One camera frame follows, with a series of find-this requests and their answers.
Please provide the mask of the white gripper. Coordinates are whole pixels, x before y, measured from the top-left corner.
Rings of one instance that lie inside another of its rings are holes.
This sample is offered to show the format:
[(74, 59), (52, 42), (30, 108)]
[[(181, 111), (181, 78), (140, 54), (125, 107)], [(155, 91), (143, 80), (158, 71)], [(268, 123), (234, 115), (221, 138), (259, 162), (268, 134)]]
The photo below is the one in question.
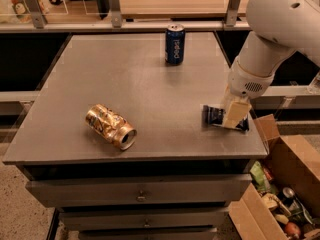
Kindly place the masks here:
[(238, 59), (235, 59), (228, 75), (228, 86), (221, 99), (221, 107), (225, 110), (222, 126), (234, 129), (249, 113), (251, 109), (249, 99), (262, 96), (272, 81), (273, 75), (256, 76), (245, 71)]

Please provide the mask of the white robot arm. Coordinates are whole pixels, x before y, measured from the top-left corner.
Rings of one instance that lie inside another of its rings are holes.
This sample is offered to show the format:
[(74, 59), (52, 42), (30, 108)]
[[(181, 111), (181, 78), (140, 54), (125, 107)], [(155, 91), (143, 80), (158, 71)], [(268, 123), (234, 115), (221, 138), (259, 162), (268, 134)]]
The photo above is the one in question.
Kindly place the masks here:
[(234, 59), (221, 107), (224, 128), (234, 129), (266, 92), (282, 62), (295, 52), (320, 64), (320, 0), (249, 0), (251, 28)]

